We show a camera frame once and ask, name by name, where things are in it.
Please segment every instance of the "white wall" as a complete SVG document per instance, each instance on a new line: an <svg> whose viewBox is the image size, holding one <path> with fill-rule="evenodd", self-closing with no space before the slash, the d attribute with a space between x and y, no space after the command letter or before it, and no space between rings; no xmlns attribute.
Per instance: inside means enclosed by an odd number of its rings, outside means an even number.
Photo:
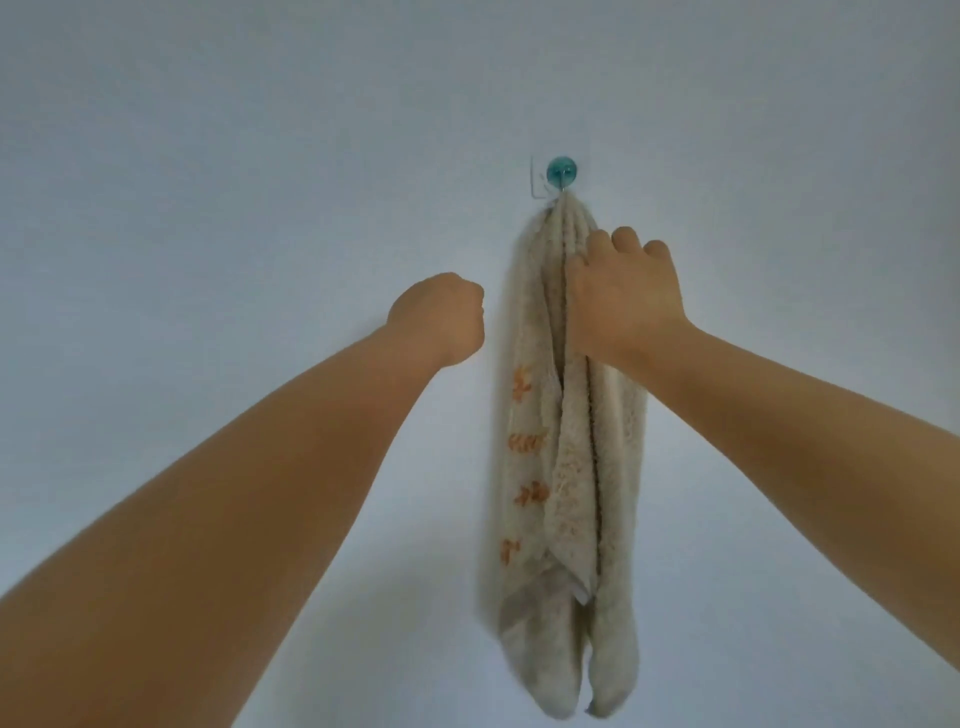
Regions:
<svg viewBox="0 0 960 728"><path fill-rule="evenodd" d="M239 725L547 725L478 586L532 140L587 130L598 220L672 243L700 325L957 431L958 23L955 0L8 0L0 589L454 270L489 344L418 404ZM656 404L636 554L644 662L610 725L960 721L957 673Z"/></svg>

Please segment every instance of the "fist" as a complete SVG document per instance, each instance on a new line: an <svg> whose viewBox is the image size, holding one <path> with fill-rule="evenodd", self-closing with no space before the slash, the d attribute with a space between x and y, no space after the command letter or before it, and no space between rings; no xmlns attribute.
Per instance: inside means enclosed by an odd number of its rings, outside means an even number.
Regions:
<svg viewBox="0 0 960 728"><path fill-rule="evenodd" d="M483 288L455 273L422 280L396 300L387 326L437 366L459 364L483 346Z"/></svg>
<svg viewBox="0 0 960 728"><path fill-rule="evenodd" d="M570 344L604 364L649 354L666 329L688 323L669 249L659 240L641 247L630 228L592 232L566 279Z"/></svg>

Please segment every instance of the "orange pattern on towel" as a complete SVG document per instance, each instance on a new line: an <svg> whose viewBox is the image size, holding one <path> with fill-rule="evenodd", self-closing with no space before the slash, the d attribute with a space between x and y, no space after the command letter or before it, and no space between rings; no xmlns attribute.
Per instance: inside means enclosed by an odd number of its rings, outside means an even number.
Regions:
<svg viewBox="0 0 960 728"><path fill-rule="evenodd" d="M507 438L507 447L514 452L540 452L544 435L521 435L514 433Z"/></svg>
<svg viewBox="0 0 960 728"><path fill-rule="evenodd" d="M523 395L534 388L534 385L527 381L529 374L530 367L514 369L514 401L523 401Z"/></svg>
<svg viewBox="0 0 960 728"><path fill-rule="evenodd" d="M534 480L529 486L520 486L520 495L514 498L514 503L524 506L527 503L543 503L550 497L550 489L539 480Z"/></svg>
<svg viewBox="0 0 960 728"><path fill-rule="evenodd" d="M520 540L511 541L504 539L500 543L500 562L506 567L510 566L510 555L514 551L520 551Z"/></svg>

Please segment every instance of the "bare arm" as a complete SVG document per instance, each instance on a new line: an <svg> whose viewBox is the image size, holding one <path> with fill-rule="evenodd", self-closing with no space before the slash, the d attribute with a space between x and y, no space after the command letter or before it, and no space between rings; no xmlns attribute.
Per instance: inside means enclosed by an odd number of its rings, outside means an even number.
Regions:
<svg viewBox="0 0 960 728"><path fill-rule="evenodd" d="M588 247L569 270L574 346L646 386L960 668L960 438L700 331L662 242L621 228Z"/></svg>
<svg viewBox="0 0 960 728"><path fill-rule="evenodd" d="M226 726L423 388L483 342L444 274L118 504L0 600L4 725Z"/></svg>

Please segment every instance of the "towel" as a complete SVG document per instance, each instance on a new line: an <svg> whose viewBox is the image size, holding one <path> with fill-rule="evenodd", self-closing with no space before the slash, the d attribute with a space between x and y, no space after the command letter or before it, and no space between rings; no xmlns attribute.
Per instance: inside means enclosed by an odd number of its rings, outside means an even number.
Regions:
<svg viewBox="0 0 960 728"><path fill-rule="evenodd" d="M588 712L609 716L639 668L631 564L646 393L567 345L564 265L596 230L586 208L564 192L531 230L516 292L498 631L514 673L556 718L576 711L589 641Z"/></svg>

